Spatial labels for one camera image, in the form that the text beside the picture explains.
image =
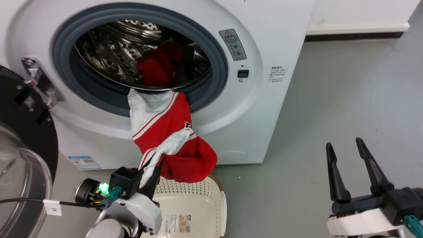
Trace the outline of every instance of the door hinge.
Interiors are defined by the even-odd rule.
[[[47,75],[44,74],[43,69],[35,58],[25,57],[21,61],[28,74],[25,83],[31,86],[41,96],[41,99],[49,109],[56,105],[56,103],[64,101],[62,94],[51,83]]]

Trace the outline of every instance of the teal connector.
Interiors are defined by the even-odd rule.
[[[423,225],[414,216],[406,216],[404,219],[404,226],[417,238],[423,238]]]
[[[120,198],[122,196],[122,193],[124,192],[124,189],[120,186],[116,186],[114,187],[109,194],[107,195],[107,197],[105,197],[100,204],[104,204],[104,207],[102,207],[103,210],[108,209],[113,202],[115,202],[116,200],[118,200],[118,198]]]

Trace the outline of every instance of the washing machine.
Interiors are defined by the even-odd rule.
[[[261,163],[313,8],[314,0],[6,0],[0,65],[41,95],[59,151],[80,169],[138,166],[130,88],[186,93],[192,126],[219,164]],[[166,42],[183,47],[178,71],[171,85],[146,86],[134,62]]]

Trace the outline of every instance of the white cable tag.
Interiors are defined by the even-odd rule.
[[[59,201],[44,199],[43,203],[48,215],[62,216],[62,206]]]

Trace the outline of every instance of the laundry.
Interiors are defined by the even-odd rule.
[[[173,74],[182,61],[182,45],[167,42],[156,50],[149,50],[137,59],[138,72],[143,76],[144,85],[167,87],[172,84]]]
[[[160,175],[180,183],[200,182],[212,172],[217,155],[194,133],[185,94],[142,94],[131,89],[128,103],[132,137],[143,153],[138,167],[144,170],[140,188],[162,160]]]

